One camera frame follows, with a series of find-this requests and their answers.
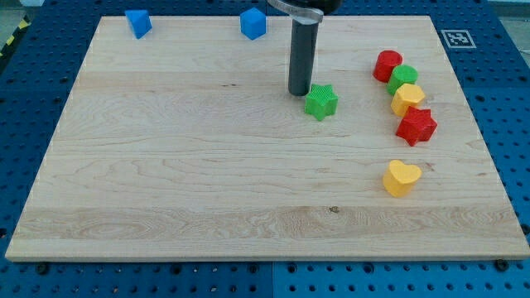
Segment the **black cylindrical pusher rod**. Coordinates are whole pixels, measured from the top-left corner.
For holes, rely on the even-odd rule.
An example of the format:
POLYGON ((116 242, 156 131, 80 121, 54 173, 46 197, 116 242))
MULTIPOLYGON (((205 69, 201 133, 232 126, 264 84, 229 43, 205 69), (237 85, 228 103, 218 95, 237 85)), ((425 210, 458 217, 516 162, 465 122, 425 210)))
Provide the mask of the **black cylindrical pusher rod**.
POLYGON ((318 26, 318 23, 292 20, 288 72, 288 91, 292 95, 304 96, 310 92, 318 26))

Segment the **metal clamp tool mount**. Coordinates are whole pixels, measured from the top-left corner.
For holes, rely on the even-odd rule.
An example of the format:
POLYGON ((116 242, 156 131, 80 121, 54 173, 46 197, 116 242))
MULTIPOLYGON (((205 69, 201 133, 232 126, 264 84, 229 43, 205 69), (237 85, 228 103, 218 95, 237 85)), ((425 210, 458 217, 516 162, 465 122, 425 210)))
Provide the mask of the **metal clamp tool mount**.
POLYGON ((315 24, 322 22, 324 15, 338 10, 343 0, 267 0, 267 3, 302 24, 315 24))

